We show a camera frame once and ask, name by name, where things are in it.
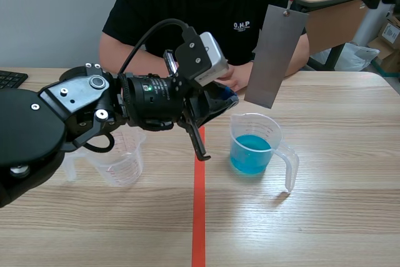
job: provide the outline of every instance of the white wall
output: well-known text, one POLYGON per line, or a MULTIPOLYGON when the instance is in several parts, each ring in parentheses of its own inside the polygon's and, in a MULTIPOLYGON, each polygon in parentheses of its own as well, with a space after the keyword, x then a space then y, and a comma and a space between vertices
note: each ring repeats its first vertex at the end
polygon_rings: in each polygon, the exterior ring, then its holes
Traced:
POLYGON ((1 67, 75 67, 98 62, 115 0, 0 0, 1 67))

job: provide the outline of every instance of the white bag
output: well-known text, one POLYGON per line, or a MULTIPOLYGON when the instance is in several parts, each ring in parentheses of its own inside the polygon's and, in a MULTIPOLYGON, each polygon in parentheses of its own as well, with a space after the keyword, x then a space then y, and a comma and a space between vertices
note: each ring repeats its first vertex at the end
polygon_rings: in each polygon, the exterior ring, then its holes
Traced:
MULTIPOLYGON (((330 49, 321 51, 311 56, 321 64, 325 64, 328 59, 330 49)), ((350 43, 346 43, 343 51, 336 63, 336 71, 361 71, 368 67, 371 61, 379 54, 379 50, 360 47, 350 43)))

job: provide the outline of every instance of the gray metal plate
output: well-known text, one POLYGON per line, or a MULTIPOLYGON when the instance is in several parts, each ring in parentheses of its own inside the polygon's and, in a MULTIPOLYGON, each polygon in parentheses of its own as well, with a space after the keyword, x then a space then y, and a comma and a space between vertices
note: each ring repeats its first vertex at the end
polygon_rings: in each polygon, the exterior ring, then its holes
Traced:
POLYGON ((271 109, 308 15, 268 6, 264 26, 258 39, 256 58, 252 67, 245 101, 271 109))

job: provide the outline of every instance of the red line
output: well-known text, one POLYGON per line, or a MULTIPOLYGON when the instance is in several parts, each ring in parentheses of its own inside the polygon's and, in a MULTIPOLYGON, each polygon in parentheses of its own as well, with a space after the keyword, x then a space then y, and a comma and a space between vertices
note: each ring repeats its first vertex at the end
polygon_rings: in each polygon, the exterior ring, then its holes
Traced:
MULTIPOLYGON (((203 142, 206 131, 200 128, 203 142)), ((206 163, 194 158, 192 267, 206 266, 206 163)))

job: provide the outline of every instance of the cardboard box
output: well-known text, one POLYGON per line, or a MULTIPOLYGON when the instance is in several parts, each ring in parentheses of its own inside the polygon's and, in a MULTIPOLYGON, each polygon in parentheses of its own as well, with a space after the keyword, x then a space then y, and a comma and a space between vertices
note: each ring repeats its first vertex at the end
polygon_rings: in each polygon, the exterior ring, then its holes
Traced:
POLYGON ((352 41, 367 10, 361 0, 353 0, 311 11, 306 26, 310 53, 352 41))
POLYGON ((396 26, 397 19, 387 20, 381 28, 378 37, 394 49, 400 49, 400 27, 396 26))
POLYGON ((376 38, 368 44, 368 47, 378 49, 380 67, 385 73, 400 73, 400 50, 393 49, 383 39, 376 38))

